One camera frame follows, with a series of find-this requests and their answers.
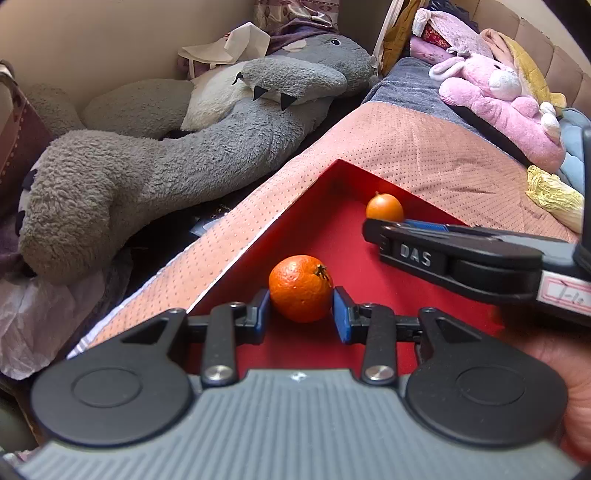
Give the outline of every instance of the gray blanket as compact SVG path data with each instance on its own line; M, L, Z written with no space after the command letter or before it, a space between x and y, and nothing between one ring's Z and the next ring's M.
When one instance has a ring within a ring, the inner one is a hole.
M479 137L483 135L456 115L439 98L440 82L429 77L431 66L419 59L404 57L390 73L369 91L365 102L386 102L436 116L461 125Z

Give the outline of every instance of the red tray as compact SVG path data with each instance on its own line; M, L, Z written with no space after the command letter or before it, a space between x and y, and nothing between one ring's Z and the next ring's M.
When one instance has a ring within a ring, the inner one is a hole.
M251 245L192 311L206 314L220 303L250 301L267 286L272 268L285 257L312 255L329 269L335 285L345 287L357 303L381 303L403 315L436 307L487 333L498 327L492 307L390 267L378 248L363 240L365 206L375 192L396 196L407 218L462 224L396 185L342 160L318 180ZM332 318L299 324L273 313L262 345L238 347L240 375L251 368L350 368L359 375L363 346L340 343ZM199 370L200 346L193 345L187 369ZM413 346L398 344L398 370L416 367Z

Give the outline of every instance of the plush ear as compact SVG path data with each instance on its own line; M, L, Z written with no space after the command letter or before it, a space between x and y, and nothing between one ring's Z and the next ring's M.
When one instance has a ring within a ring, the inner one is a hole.
M300 50L304 50L304 48L306 48L307 46L308 46L308 42L306 41L305 38L302 38L300 40L293 41L290 44L285 45L281 48L285 51L300 51Z
M433 80L442 82L449 77L458 76L465 64L466 62L462 57L452 57L431 67L429 76Z

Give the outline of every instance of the pink plush toy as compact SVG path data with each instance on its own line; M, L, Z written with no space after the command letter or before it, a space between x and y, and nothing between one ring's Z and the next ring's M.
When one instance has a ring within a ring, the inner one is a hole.
M554 107L549 102L538 106L533 97L521 96L512 68L474 53L438 63L429 76L443 81L439 95L445 103L468 107L542 170L554 173L560 168L566 152Z

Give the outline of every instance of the light blue cloth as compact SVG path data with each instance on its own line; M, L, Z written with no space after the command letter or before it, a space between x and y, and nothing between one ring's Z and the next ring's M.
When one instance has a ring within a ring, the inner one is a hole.
M584 195L583 128L591 127L591 121L576 108L565 108L562 110L562 116L560 138L566 148L566 158L557 175L560 180Z

